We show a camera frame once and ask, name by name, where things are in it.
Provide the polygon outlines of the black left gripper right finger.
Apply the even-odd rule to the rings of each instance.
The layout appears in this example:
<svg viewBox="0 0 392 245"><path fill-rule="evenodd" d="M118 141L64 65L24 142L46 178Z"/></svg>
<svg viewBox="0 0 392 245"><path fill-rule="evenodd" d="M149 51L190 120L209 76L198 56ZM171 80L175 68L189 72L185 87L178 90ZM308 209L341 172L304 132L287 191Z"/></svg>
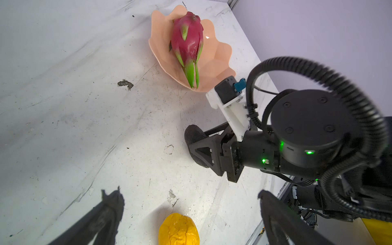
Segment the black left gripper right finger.
<svg viewBox="0 0 392 245"><path fill-rule="evenodd" d="M332 242L314 231L271 192L262 190L261 216L270 245L331 245Z"/></svg>

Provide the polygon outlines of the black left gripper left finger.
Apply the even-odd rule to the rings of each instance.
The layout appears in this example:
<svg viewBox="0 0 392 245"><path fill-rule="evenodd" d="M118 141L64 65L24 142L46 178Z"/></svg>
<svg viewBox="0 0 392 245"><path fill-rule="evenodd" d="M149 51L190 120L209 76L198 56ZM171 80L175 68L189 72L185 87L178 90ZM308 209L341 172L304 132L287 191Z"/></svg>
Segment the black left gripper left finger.
<svg viewBox="0 0 392 245"><path fill-rule="evenodd" d="M124 213L125 200L120 188L111 194L102 192L102 201L73 226L62 233L51 245L114 245Z"/></svg>

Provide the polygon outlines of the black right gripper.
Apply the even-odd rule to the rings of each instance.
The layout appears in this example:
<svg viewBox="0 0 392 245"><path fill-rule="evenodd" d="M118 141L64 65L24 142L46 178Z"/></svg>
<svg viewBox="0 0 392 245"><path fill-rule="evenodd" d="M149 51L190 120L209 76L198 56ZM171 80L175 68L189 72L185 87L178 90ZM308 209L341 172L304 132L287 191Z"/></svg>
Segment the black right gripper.
<svg viewBox="0 0 392 245"><path fill-rule="evenodd" d="M202 134L189 134L188 149L198 165L210 168L220 177L226 173L228 181L238 182L244 165L241 163L239 142L228 122Z"/></svg>

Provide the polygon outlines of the yellow pear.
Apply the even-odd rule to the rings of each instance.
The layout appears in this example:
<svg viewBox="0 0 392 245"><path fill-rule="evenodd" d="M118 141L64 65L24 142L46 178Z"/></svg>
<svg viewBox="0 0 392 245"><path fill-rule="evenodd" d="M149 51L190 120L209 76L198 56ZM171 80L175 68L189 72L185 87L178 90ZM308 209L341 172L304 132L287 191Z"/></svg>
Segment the yellow pear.
<svg viewBox="0 0 392 245"><path fill-rule="evenodd" d="M193 220L179 213L170 214L161 224L159 245L199 245L200 237Z"/></svg>

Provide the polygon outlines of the pink dragon fruit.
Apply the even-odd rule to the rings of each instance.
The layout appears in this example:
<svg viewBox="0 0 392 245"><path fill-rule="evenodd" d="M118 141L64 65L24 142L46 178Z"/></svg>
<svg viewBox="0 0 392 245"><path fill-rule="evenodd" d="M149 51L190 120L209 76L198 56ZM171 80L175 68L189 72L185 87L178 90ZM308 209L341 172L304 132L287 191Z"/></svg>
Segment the pink dragon fruit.
<svg viewBox="0 0 392 245"><path fill-rule="evenodd" d="M180 63L191 88L200 84L198 62L204 45L204 28L199 16L187 12L183 17L173 20L173 33L169 43Z"/></svg>

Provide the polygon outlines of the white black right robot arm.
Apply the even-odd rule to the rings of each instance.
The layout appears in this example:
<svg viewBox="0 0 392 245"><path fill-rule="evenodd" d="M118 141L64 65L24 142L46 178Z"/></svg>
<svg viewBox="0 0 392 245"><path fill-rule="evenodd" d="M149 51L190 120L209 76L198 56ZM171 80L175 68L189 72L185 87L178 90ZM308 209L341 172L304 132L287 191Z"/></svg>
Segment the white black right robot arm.
<svg viewBox="0 0 392 245"><path fill-rule="evenodd" d="M323 90L284 90L259 115L255 83L270 71L304 76ZM224 79L212 94L227 121L186 128L198 165L231 182L245 167L279 177L291 184L284 202L303 219L392 220L392 119L350 80L308 59L275 57L247 79Z"/></svg>

